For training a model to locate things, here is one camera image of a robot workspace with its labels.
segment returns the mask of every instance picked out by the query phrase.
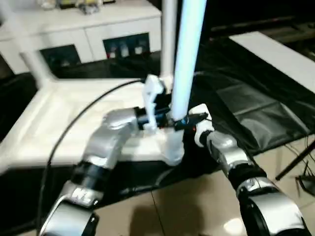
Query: black stand leg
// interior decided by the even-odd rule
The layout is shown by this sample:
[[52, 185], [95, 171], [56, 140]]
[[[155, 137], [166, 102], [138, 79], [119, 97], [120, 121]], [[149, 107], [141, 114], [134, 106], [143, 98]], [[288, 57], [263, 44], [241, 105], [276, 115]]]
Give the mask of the black stand leg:
[[297, 164], [299, 164], [307, 155], [311, 153], [315, 148], [315, 140], [309, 145], [299, 156], [297, 156], [280, 174], [276, 176], [276, 180], [282, 179], [287, 173], [289, 173]]

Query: reflective floor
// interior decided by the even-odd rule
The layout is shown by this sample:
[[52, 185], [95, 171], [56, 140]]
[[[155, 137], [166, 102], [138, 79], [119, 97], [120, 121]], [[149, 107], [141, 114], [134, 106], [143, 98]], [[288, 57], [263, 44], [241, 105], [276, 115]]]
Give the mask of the reflective floor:
[[[291, 143], [298, 151], [305, 139]], [[256, 157], [270, 179], [274, 179], [295, 157], [286, 147]], [[313, 172], [315, 163], [310, 162]], [[294, 176], [300, 164], [277, 183], [300, 207], [312, 235], [315, 235], [315, 197], [300, 191]], [[188, 179], [164, 189], [99, 209], [97, 236], [245, 236], [235, 192], [222, 172]], [[34, 232], [23, 234], [33, 236]]]

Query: white surface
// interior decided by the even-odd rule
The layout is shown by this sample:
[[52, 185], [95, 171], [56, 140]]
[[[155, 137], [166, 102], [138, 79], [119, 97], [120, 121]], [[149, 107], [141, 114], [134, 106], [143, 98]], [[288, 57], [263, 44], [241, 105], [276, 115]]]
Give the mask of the white surface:
[[[58, 81], [42, 88], [0, 144], [0, 173], [12, 167], [45, 165], [53, 145], [71, 120], [100, 94], [127, 80]], [[92, 107], [67, 134], [53, 165], [80, 161], [88, 138], [110, 110], [143, 107], [142, 88], [140, 83], [122, 88]], [[120, 160], [165, 160], [159, 141], [163, 141], [161, 132], [155, 136], [141, 133], [124, 146]]]
[[[18, 12], [28, 34], [56, 32], [109, 25], [139, 19], [160, 17], [161, 12], [146, 0], [117, 0], [106, 4], [100, 12], [89, 16], [78, 9], [45, 11], [40, 8], [24, 9]], [[0, 28], [0, 40], [12, 38], [5, 22]]]
[[[83, 29], [33, 35], [29, 39], [32, 42], [32, 47], [27, 48], [27, 50], [35, 51], [74, 44], [82, 63], [94, 60]], [[29, 71], [20, 56], [21, 50], [15, 45], [13, 40], [0, 41], [0, 52], [15, 74]]]
[[161, 50], [161, 22], [160, 17], [113, 25], [103, 25], [86, 29], [94, 60], [107, 59], [103, 40], [149, 33], [150, 51]]
[[315, 92], [315, 63], [312, 60], [259, 32], [234, 35], [230, 39]]

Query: white shelf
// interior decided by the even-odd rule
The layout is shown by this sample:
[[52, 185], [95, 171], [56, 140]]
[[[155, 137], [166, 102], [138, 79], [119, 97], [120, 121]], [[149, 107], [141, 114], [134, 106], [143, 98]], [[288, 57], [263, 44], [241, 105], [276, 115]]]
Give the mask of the white shelf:
[[[117, 0], [116, 3], [105, 4], [100, 12], [92, 15], [84, 15], [76, 8], [50, 11], [35, 8], [20, 10], [18, 16], [26, 27], [25, 31], [32, 35], [159, 18], [161, 12], [146, 0]], [[7, 24], [5, 22], [0, 28], [0, 41], [12, 38]]]

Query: white cabinet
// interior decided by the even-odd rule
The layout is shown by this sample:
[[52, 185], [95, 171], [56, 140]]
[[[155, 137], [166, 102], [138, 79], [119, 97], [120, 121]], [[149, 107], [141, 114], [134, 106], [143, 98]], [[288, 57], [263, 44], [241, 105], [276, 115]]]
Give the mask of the white cabinet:
[[[89, 42], [83, 29], [43, 33], [30, 36], [32, 50], [74, 45], [81, 63], [93, 61]], [[13, 40], [0, 41], [0, 53], [15, 74], [28, 72], [19, 48]]]
[[[84, 15], [78, 9], [44, 11], [30, 5], [30, 9], [17, 10], [17, 16], [32, 43], [31, 49], [27, 50], [73, 45], [78, 54], [76, 61], [79, 58], [81, 63], [107, 59], [104, 40], [125, 36], [119, 41], [133, 52], [136, 49], [132, 36], [136, 35], [138, 40], [143, 39], [142, 34], [145, 34], [146, 51], [161, 50], [161, 12], [147, 0], [116, 0], [116, 3], [102, 6], [98, 13], [92, 15]], [[10, 19], [0, 27], [0, 54], [15, 74], [28, 72], [8, 25]], [[56, 53], [57, 58], [69, 55], [62, 48], [50, 50], [48, 57], [51, 57], [51, 51], [59, 52]]]
[[148, 33], [150, 52], [161, 50], [160, 17], [124, 22], [112, 25], [91, 27], [86, 29], [94, 60], [107, 59], [103, 41], [135, 34]]

